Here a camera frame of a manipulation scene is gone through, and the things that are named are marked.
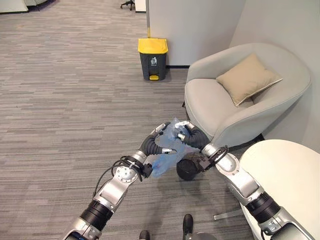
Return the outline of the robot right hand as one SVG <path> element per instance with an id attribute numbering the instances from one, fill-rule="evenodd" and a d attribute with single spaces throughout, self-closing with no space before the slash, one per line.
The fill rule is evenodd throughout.
<path id="1" fill-rule="evenodd" d="M 207 135 L 190 121 L 180 121 L 176 123 L 174 127 L 176 129 L 178 129 L 179 127 L 184 127 L 188 131 L 189 135 L 178 133 L 176 137 L 190 147 L 202 151 L 205 146 L 211 143 Z"/>

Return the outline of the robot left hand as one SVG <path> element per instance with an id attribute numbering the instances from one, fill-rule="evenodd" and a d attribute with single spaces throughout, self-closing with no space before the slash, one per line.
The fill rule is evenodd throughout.
<path id="1" fill-rule="evenodd" d="M 176 154 L 177 151 L 172 148 L 161 147 L 156 144 L 156 138 L 164 133 L 170 122 L 161 123 L 157 126 L 142 142 L 139 151 L 143 152 L 147 157 L 150 155 L 171 155 Z"/>

